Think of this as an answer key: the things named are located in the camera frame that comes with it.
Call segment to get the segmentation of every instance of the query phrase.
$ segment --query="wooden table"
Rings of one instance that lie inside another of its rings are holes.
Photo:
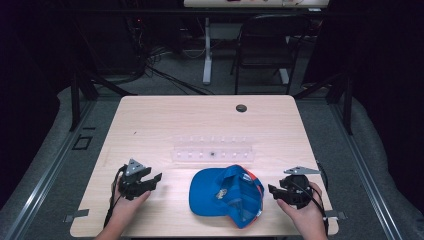
[[[247,111],[238,112],[243,104]],[[192,177],[208,167],[227,167],[230,160],[179,162],[173,157],[177,139],[187,137],[249,139],[254,158],[238,162],[265,187],[264,209],[252,225],[238,229],[228,217],[201,217],[189,208]],[[124,97],[97,160],[80,210],[74,237],[96,236],[108,210],[111,183],[130,158],[152,167],[145,180],[162,172],[162,181],[124,232],[132,237],[225,237],[298,235],[291,219],[278,207],[267,185],[278,185],[284,170],[296,166],[318,169],[294,99],[290,96],[131,96]],[[332,209],[320,175],[308,175],[323,189],[326,210]],[[329,234],[338,225],[330,220]]]

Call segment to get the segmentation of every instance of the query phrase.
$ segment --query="forearm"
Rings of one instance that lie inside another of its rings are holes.
[[[304,240],[327,240],[324,224],[314,225],[314,222],[306,223],[306,225],[296,224],[296,228],[302,235]]]
[[[118,219],[112,218],[106,227],[97,235],[96,240],[115,240],[119,239],[121,234],[124,232],[125,226]]]

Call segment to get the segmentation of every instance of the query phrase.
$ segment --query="black curtain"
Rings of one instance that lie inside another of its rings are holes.
[[[22,13],[15,2],[2,5],[0,13],[1,207],[49,132],[59,110],[57,91],[64,87],[56,82],[64,76],[50,59],[42,29]],[[33,55],[31,48],[40,52]]]
[[[329,7],[360,15],[323,21],[303,82],[351,74],[397,188],[424,212],[424,3],[331,0]]]

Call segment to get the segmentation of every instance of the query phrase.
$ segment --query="gray carpet floor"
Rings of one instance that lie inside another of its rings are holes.
[[[186,54],[163,54],[155,60],[154,67],[182,81],[207,89],[216,95],[233,94],[234,76],[229,75],[233,51],[216,47],[213,51],[212,82],[204,86],[203,56],[196,51]],[[313,44],[305,44],[300,55],[291,94],[302,90],[301,79],[306,68]],[[261,94],[280,94],[282,87],[265,86],[264,83],[278,82],[270,72],[243,71],[241,78],[244,86],[241,92],[252,94],[252,90]],[[119,78],[110,77],[110,81]],[[125,90],[139,95],[184,95],[194,94],[181,90],[170,81],[153,76],[151,72],[133,82],[120,84]],[[0,212],[0,238],[19,236],[22,239],[73,239],[69,234],[71,222],[64,222],[67,214],[78,210],[91,171],[119,104],[119,97],[110,90],[97,86],[100,98],[88,102],[81,98],[83,118],[79,128],[70,133],[71,101],[70,90],[59,94],[60,112],[43,146],[29,167],[18,188]],[[378,207],[373,193],[367,192],[367,182],[361,178],[357,154],[352,150],[352,142],[360,151],[372,180],[379,189],[384,207],[390,213],[399,233],[391,239],[424,239],[423,216],[397,190],[387,172],[387,161],[381,141],[360,103],[354,101],[352,108],[353,136],[346,136],[340,127],[339,106],[328,105],[322,89],[307,99],[298,100],[298,108],[305,125],[314,155],[324,167],[329,182],[328,193],[332,205],[343,211],[348,219],[339,221],[339,232],[330,239],[390,239],[390,234],[382,225],[384,220],[377,213]],[[73,150],[78,136],[91,138],[86,150]],[[56,174],[45,189],[45,197],[32,209],[24,222],[17,222],[23,215],[23,209],[31,205],[31,194],[45,179],[51,166],[56,166]],[[10,235],[14,225],[21,231]]]

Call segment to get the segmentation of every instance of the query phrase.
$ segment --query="human hand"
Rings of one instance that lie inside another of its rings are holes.
[[[313,198],[322,205],[320,199],[322,194],[321,189],[313,182],[309,182],[309,184],[316,190],[313,193]],[[327,239],[322,213],[314,202],[309,202],[307,206],[301,209],[293,208],[282,199],[277,199],[277,204],[287,215],[289,215],[297,230],[305,240]]]
[[[115,207],[113,208],[112,217],[110,218],[106,227],[97,235],[96,239],[118,239],[119,236],[124,232],[125,228],[131,223],[133,220],[137,209],[149,198],[150,191],[146,191],[139,197],[128,200],[121,197],[121,193],[119,192],[119,184],[115,188],[115,199],[113,199],[113,203]]]

